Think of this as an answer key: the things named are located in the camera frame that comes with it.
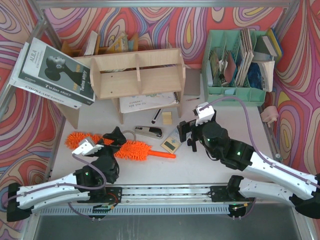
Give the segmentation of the small calculator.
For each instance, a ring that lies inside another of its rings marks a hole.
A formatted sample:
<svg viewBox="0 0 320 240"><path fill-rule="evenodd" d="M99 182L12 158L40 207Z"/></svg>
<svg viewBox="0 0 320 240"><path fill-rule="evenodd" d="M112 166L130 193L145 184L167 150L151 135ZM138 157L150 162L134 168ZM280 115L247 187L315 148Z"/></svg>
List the small calculator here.
<svg viewBox="0 0 320 240"><path fill-rule="evenodd" d="M174 154L181 145L179 131L175 128L160 146L170 154Z"/></svg>

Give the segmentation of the yellow sticky notes pad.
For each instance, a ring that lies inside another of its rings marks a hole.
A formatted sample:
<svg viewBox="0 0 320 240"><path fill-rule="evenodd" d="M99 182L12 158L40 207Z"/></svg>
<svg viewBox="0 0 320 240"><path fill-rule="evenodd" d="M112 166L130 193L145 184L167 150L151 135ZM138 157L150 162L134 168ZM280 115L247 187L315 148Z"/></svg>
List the yellow sticky notes pad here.
<svg viewBox="0 0 320 240"><path fill-rule="evenodd" d="M162 123L164 125L172 125L173 119L172 119L172 113L169 111L162 112Z"/></svg>

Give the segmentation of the wooden bookshelf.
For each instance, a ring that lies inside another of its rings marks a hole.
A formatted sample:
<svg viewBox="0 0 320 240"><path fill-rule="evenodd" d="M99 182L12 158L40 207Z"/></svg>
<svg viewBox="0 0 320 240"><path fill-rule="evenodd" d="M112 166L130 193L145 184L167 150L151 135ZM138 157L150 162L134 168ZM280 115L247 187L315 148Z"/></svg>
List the wooden bookshelf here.
<svg viewBox="0 0 320 240"><path fill-rule="evenodd" d="M121 124L121 97L176 93L174 107L182 116L186 66L180 48L78 56L76 60L90 67L95 95L112 101Z"/></svg>

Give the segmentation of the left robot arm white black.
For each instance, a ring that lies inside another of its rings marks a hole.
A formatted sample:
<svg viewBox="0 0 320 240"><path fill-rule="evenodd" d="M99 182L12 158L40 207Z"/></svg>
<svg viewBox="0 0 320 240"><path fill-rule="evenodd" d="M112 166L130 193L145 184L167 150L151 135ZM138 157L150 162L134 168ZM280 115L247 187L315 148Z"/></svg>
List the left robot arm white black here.
<svg viewBox="0 0 320 240"><path fill-rule="evenodd" d="M107 145L104 139L112 141ZM27 219L33 213L61 203L111 203L117 199L106 187L114 184L120 174L115 158L127 142L117 126L106 133L98 143L91 137L81 140L71 155L84 166L73 173L45 183L22 186L14 182L8 186L6 220L17 222Z"/></svg>

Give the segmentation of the masking tape roll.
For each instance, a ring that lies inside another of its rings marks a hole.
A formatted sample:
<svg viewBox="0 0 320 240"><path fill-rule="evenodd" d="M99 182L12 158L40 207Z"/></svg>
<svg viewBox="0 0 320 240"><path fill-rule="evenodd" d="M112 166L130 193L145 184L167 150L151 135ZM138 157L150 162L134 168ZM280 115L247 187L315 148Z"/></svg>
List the masking tape roll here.
<svg viewBox="0 0 320 240"><path fill-rule="evenodd" d="M131 135L133 136L133 140L131 140L131 141L136 141L136 140L137 140L137 136L136 136L135 132L132 131L132 130L124 130L124 131L122 132L122 134L123 134L123 135L124 135L124 134L131 134Z"/></svg>

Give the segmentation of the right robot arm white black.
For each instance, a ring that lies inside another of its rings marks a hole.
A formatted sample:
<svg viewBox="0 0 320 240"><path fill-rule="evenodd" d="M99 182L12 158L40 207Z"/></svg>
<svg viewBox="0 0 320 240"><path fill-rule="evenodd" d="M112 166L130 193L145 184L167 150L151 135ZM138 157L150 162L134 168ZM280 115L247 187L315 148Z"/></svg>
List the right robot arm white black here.
<svg viewBox="0 0 320 240"><path fill-rule="evenodd" d="M225 192L234 201L249 198L282 202L312 219L320 217L320 176L303 173L256 151L253 146L229 137L228 131L215 120L197 125L194 120L177 126L179 139L196 152L196 142L204 147L213 161L243 173L267 178L268 182L232 175Z"/></svg>

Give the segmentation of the white book under top book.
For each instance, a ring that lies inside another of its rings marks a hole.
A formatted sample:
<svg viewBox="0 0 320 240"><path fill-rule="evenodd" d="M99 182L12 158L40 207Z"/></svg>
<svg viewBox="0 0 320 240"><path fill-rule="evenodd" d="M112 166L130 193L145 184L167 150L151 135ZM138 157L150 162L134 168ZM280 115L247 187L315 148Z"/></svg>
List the white book under top book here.
<svg viewBox="0 0 320 240"><path fill-rule="evenodd" d="M13 72L9 79L9 84L15 86L17 88L26 90L28 92L34 93L38 96L44 97L46 99L52 100L56 103L71 107L73 109L79 109L82 106L82 103L76 101L74 99L68 98L51 90L45 89L42 86L38 86L35 83L28 82L19 78L19 74L23 65L23 61L27 54L27 49L29 47L29 43L25 42L23 48L21 49L15 66L13 68Z"/></svg>

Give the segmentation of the orange chenille duster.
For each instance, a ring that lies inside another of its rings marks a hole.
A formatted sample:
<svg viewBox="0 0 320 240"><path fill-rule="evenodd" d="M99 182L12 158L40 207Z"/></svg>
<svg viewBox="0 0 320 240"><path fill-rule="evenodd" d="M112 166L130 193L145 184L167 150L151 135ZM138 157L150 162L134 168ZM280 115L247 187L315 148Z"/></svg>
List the orange chenille duster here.
<svg viewBox="0 0 320 240"><path fill-rule="evenodd" d="M90 137L95 144L104 143L111 145L114 141L103 137L101 134L92 134L85 132L72 132L70 133L64 144L71 150L75 150L79 143L86 137ZM176 155L169 152L155 151L152 147L145 142L136 140L127 140L126 143L115 153L116 158L132 160L132 161L146 161L148 156L154 156L166 159L175 159Z"/></svg>

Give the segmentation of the blue yellow book in organizer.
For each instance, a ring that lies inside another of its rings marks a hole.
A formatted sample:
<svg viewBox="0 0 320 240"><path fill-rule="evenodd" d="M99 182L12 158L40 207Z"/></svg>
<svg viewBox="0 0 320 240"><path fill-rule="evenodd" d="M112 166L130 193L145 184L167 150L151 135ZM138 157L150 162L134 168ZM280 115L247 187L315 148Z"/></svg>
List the blue yellow book in organizer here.
<svg viewBox="0 0 320 240"><path fill-rule="evenodd" d="M269 55L275 58L281 58L283 56L283 49L275 34L275 31L272 28L269 28L265 35L261 36L261 39Z"/></svg>

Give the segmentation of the red booklet in organizer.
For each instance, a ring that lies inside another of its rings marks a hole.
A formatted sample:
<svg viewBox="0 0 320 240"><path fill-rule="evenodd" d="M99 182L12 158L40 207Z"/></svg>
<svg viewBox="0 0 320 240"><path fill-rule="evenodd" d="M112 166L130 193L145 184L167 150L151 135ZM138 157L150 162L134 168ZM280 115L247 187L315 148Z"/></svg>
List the red booklet in organizer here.
<svg viewBox="0 0 320 240"><path fill-rule="evenodd" d="M237 65L233 58L231 51L227 51L224 58L224 65L222 69L223 79L229 84L235 78L237 72Z"/></svg>

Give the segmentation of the silver black stapler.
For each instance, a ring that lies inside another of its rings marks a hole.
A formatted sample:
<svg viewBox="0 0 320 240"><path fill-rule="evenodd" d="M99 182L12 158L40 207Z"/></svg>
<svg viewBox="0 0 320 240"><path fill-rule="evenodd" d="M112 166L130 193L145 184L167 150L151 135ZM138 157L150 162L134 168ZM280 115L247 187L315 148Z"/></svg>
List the silver black stapler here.
<svg viewBox="0 0 320 240"><path fill-rule="evenodd" d="M159 127L136 126L134 128L136 135L146 136L154 139L162 139L163 132Z"/></svg>

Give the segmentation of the stack of thin beige books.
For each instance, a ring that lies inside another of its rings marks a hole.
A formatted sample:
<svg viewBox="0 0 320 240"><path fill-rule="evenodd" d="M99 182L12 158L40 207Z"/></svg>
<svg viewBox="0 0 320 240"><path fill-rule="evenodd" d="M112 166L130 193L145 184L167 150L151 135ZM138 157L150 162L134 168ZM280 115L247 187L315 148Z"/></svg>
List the stack of thin beige books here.
<svg viewBox="0 0 320 240"><path fill-rule="evenodd" d="M237 57L237 75L235 77L235 85L237 87L244 86L253 57L253 44L250 30L243 28L240 31L240 47Z"/></svg>

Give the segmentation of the black white marker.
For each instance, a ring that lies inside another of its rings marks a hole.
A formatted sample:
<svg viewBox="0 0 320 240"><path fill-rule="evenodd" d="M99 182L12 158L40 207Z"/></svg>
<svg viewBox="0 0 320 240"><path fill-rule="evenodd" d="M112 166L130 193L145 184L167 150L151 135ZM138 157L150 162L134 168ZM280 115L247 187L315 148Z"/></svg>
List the black white marker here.
<svg viewBox="0 0 320 240"><path fill-rule="evenodd" d="M151 123L152 123L152 124L155 124L155 123L158 121L158 119L159 119L162 111L163 111L162 108L159 108L159 109L156 111L155 115L153 116L153 118L152 118L152 120L151 120Z"/></svg>

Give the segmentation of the spiral notebook under shelf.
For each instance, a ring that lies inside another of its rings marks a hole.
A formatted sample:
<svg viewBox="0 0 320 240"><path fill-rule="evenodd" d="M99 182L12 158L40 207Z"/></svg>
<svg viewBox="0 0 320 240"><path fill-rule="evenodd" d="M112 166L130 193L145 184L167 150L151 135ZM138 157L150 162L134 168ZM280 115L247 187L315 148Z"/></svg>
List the spiral notebook under shelf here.
<svg viewBox="0 0 320 240"><path fill-rule="evenodd" d="M148 95L136 95L121 97L119 99L120 112L123 114L144 111L149 109L160 109L179 103L176 92L153 93Z"/></svg>

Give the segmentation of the black white Twins story book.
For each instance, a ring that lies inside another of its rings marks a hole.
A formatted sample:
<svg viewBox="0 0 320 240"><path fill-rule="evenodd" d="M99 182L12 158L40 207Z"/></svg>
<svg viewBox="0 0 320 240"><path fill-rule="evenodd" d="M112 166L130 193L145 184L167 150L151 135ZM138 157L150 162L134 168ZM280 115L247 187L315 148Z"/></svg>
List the black white Twins story book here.
<svg viewBox="0 0 320 240"><path fill-rule="evenodd" d="M88 66L35 37L23 50L20 79L88 106L95 102Z"/></svg>

